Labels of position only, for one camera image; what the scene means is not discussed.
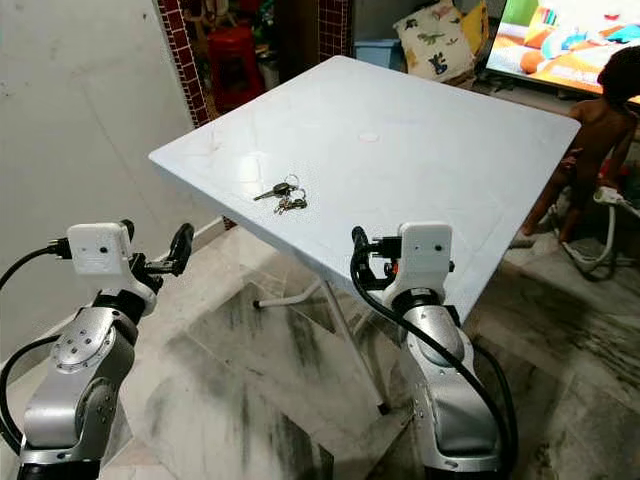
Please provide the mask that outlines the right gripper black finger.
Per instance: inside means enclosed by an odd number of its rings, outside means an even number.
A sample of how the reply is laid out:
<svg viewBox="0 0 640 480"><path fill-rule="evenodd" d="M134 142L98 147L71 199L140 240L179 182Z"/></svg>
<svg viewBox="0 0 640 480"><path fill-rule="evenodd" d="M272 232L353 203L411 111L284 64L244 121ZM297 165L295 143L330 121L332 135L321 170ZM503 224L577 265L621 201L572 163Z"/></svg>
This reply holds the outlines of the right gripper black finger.
<svg viewBox="0 0 640 480"><path fill-rule="evenodd" d="M349 275L358 293L364 293L369 287L370 280L374 279L374 273L369 265L369 237L362 227L355 227L351 230L353 241L353 253L349 260Z"/></svg>

